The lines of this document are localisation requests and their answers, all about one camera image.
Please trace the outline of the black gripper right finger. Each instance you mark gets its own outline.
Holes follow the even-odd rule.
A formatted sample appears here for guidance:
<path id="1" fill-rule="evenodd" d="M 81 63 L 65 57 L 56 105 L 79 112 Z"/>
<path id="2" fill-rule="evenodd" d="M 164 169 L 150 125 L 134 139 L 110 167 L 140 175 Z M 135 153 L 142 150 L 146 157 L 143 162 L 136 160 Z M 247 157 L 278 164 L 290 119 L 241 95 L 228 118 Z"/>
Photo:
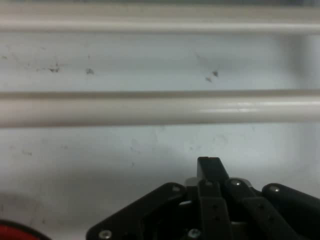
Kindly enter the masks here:
<path id="1" fill-rule="evenodd" d="M 318 240 L 320 200 L 279 183 L 261 191 L 239 178 L 230 178 L 221 160 L 208 159 L 208 178 L 219 183 L 222 195 L 235 215 L 248 222 L 268 240 Z"/>

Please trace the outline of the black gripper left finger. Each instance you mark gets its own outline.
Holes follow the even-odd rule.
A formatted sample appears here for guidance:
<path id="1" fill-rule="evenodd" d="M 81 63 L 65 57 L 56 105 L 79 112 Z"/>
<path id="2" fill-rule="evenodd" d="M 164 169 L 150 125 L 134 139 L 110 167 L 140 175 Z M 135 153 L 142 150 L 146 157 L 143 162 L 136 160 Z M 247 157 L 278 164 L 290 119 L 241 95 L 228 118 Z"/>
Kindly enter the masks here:
<path id="1" fill-rule="evenodd" d="M 197 159 L 193 185 L 165 183 L 91 227 L 87 240 L 231 240 L 218 157 Z"/>

